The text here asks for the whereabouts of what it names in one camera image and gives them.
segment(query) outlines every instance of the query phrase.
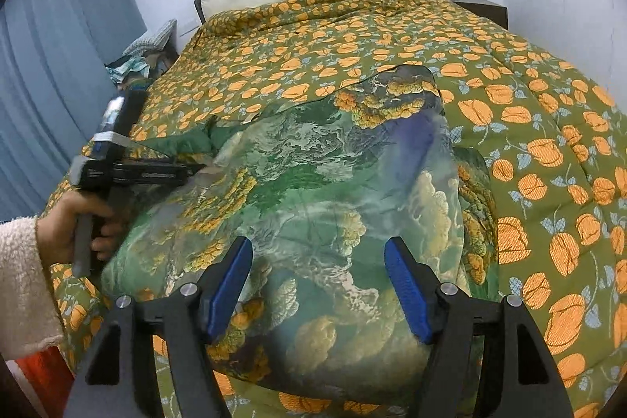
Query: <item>white fleece jacket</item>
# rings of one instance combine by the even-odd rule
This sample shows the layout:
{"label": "white fleece jacket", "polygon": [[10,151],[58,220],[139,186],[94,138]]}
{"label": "white fleece jacket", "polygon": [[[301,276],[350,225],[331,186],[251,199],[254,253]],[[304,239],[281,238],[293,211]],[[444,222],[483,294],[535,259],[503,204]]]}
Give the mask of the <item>white fleece jacket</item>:
{"label": "white fleece jacket", "polygon": [[0,225],[0,353],[5,360],[23,358],[63,338],[35,224],[35,218],[20,218]]}

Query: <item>dark brown nightstand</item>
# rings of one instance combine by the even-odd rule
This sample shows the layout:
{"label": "dark brown nightstand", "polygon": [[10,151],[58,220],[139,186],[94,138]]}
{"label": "dark brown nightstand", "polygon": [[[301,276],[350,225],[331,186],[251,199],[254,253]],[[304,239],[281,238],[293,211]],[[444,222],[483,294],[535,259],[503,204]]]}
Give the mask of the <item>dark brown nightstand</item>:
{"label": "dark brown nightstand", "polygon": [[478,16],[489,18],[495,24],[507,29],[507,8],[486,0],[451,0],[462,8]]}

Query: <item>blue curtain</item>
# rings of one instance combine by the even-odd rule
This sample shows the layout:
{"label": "blue curtain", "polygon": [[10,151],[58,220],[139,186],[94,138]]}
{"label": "blue curtain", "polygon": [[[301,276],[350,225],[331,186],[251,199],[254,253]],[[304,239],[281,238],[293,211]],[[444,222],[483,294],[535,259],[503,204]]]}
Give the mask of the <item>blue curtain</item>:
{"label": "blue curtain", "polygon": [[115,94],[105,63],[145,31],[134,0],[0,10],[0,221],[42,211]]}

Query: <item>gray handle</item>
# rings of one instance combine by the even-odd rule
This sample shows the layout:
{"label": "gray handle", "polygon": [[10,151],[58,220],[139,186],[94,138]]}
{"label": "gray handle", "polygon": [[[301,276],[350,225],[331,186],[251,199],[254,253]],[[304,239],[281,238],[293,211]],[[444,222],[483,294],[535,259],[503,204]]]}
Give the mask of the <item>gray handle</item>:
{"label": "gray handle", "polygon": [[75,277],[89,276],[92,270],[93,215],[79,215],[74,231],[74,260],[72,274]]}

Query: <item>person's hand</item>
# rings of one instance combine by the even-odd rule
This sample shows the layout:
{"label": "person's hand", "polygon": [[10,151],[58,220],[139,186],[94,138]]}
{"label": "person's hand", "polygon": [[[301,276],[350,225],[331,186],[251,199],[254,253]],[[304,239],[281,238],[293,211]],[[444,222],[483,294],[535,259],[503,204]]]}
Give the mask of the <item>person's hand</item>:
{"label": "person's hand", "polygon": [[74,230],[80,214],[105,218],[100,236],[92,240],[98,260],[107,261],[117,250],[125,233],[124,222],[95,194],[70,190],[52,207],[47,216],[37,220],[36,239],[44,268],[52,264],[69,264],[74,255]]}

